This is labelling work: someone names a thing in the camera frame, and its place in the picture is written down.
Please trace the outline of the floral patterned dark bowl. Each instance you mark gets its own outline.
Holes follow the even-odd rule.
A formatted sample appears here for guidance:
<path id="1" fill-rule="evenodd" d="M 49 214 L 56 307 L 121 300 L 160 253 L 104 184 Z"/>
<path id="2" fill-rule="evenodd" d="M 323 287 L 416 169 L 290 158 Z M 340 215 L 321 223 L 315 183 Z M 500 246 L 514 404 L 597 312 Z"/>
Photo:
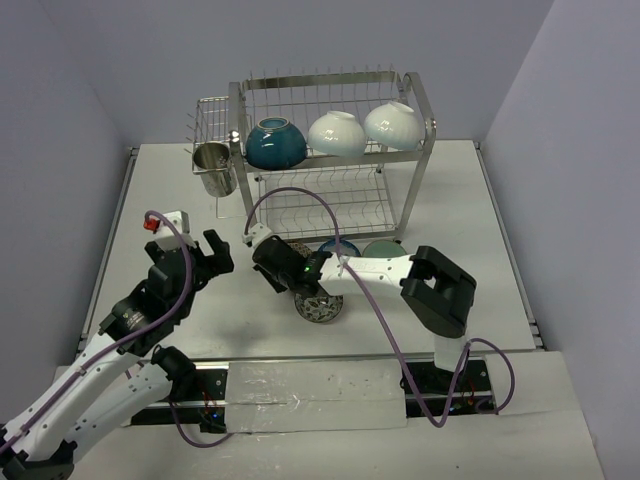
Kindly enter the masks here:
<path id="1" fill-rule="evenodd" d="M 312 323 L 328 323 L 341 312 L 344 305 L 342 296 L 304 297 L 294 295 L 294 306 L 298 314 Z"/>

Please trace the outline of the blue patterned bowl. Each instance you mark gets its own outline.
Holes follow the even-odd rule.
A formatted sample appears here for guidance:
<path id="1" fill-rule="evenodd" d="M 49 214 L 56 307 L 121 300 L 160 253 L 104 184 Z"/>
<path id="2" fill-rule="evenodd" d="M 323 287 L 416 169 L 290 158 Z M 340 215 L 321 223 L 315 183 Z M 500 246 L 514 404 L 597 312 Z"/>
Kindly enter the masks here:
<path id="1" fill-rule="evenodd" d="M 322 243 L 319 247 L 318 250 L 320 252 L 331 252 L 331 253 L 336 253 L 337 250 L 340 250 L 340 252 L 344 255 L 350 256 L 350 257 L 360 257 L 361 256 L 361 251 L 359 250 L 359 248 L 352 242 L 345 240 L 345 239 L 340 239 L 340 247 L 337 248 L 336 247 L 336 241 L 334 238 L 331 238 L 329 240 L 327 240 L 326 242 Z"/>

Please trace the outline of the pale green bowl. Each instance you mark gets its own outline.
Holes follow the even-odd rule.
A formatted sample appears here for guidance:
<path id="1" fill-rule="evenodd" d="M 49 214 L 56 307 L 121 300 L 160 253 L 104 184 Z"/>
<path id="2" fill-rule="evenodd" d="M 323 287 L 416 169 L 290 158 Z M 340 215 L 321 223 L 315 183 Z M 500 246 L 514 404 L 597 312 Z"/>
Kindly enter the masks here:
<path id="1" fill-rule="evenodd" d="M 386 239 L 375 240 L 362 250 L 362 256 L 365 258 L 396 258 L 406 254 L 400 243 Z"/>

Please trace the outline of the teal bowl tan interior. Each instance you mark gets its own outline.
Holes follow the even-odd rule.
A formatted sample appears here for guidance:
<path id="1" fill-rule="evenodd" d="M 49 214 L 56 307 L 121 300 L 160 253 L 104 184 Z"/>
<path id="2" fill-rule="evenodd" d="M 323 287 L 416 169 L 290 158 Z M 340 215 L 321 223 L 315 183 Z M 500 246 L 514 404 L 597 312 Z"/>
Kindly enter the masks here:
<path id="1" fill-rule="evenodd" d="M 259 121 L 245 142 L 247 163 L 262 170 L 286 170 L 306 159 L 302 132 L 284 117 Z"/>

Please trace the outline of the white bowl top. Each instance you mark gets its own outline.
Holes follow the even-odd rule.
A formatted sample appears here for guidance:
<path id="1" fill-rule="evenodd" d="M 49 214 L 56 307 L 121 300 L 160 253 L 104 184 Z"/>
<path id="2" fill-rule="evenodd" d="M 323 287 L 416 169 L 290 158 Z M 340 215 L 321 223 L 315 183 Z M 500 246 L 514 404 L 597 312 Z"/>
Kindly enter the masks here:
<path id="1" fill-rule="evenodd" d="M 365 152 L 366 135 L 354 115 L 332 110 L 310 126 L 307 144 L 326 155 L 357 157 Z"/>

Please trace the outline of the white bowl dark rim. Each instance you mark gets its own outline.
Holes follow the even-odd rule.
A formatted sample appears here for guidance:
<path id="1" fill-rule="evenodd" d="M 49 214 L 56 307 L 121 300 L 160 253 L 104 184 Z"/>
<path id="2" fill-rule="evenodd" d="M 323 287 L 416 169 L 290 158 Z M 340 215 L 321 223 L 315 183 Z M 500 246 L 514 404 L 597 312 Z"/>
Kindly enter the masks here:
<path id="1" fill-rule="evenodd" d="M 424 122 L 409 106 L 390 101 L 373 109 L 364 120 L 366 135 L 400 151 L 412 151 L 425 137 Z"/>

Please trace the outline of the geometric patterned bowl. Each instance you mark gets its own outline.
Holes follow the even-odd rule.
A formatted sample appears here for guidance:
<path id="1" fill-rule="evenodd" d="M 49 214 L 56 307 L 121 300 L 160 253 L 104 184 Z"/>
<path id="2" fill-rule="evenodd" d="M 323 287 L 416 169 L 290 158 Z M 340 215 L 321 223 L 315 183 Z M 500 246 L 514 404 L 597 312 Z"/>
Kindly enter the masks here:
<path id="1" fill-rule="evenodd" d="M 304 258 L 308 258 L 313 253 L 313 250 L 303 243 L 288 241 L 287 244 Z"/>

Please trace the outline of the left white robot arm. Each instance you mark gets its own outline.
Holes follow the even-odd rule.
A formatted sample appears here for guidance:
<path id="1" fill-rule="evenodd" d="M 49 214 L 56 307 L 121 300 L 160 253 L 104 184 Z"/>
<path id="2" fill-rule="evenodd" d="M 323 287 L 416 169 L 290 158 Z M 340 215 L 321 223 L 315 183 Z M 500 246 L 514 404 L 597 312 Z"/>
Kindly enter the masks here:
<path id="1" fill-rule="evenodd" d="M 117 302 L 83 353 L 21 415 L 1 427 L 6 479 L 67 479 L 104 436 L 152 403 L 179 402 L 200 383 L 194 363 L 161 341 L 185 319 L 207 283 L 233 271 L 230 246 L 214 230 L 164 251 L 146 244 L 146 279 Z"/>

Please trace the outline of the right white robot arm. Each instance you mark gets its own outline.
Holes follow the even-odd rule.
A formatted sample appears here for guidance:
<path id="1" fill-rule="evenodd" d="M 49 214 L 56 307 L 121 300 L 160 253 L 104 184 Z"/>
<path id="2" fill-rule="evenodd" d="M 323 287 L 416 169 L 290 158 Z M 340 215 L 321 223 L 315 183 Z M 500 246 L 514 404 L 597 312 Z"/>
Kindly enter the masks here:
<path id="1" fill-rule="evenodd" d="M 459 389 L 469 378 L 463 361 L 467 319 L 474 303 L 476 280 L 433 247 L 413 255 L 370 258 L 313 252 L 305 257 L 280 237 L 247 239 L 254 268 L 278 292 L 289 290 L 306 298 L 369 295 L 403 300 L 434 335 L 434 378 L 446 391 Z"/>

